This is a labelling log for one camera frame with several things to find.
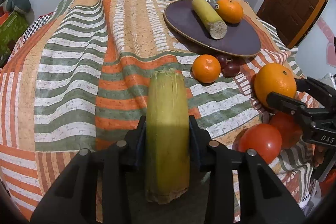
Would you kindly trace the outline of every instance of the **tangerine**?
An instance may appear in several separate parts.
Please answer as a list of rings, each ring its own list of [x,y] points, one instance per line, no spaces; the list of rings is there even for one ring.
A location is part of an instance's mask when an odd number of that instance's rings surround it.
[[[219,0],[217,4],[216,12],[224,21],[236,24],[242,20],[244,10],[237,0]]]
[[[195,79],[208,84],[214,82],[219,77],[221,65],[214,56],[203,54],[195,59],[192,71]]]

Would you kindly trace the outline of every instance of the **tomato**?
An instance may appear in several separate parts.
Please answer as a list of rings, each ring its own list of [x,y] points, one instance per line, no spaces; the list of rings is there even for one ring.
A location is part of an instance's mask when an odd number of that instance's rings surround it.
[[[272,116],[269,124],[280,131],[283,149],[291,148],[299,141],[302,129],[295,123],[292,115],[279,111]]]
[[[254,149],[270,164],[280,153],[282,138],[279,130],[267,123],[257,124],[249,128],[241,137],[238,151],[246,152]]]

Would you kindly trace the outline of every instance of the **checkered fabric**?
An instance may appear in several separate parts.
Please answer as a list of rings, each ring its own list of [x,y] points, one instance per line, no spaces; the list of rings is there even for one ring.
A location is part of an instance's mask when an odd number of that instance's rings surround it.
[[[23,43],[25,43],[29,37],[31,37],[39,28],[41,28],[51,17],[52,13],[40,16],[35,22],[29,26],[29,28],[23,34]]]

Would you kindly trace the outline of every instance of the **cut end of sugarcane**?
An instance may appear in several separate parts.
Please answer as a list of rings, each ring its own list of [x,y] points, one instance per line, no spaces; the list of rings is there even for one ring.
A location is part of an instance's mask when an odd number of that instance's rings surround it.
[[[222,39],[227,32],[227,25],[224,21],[209,23],[209,33],[213,39]]]
[[[179,190],[179,191],[171,191],[169,195],[159,195],[156,193],[153,193],[149,190],[146,190],[146,200],[148,202],[156,202],[157,204],[167,204],[170,203],[173,199],[179,198],[182,196],[185,192],[187,192],[188,187]]]

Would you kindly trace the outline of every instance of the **red tomato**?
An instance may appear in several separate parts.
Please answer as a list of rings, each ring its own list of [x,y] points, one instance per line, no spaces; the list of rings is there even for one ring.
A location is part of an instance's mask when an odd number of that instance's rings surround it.
[[[282,138],[279,130],[267,123],[249,128],[241,137],[238,151],[246,152],[252,148],[270,164],[280,153]]]

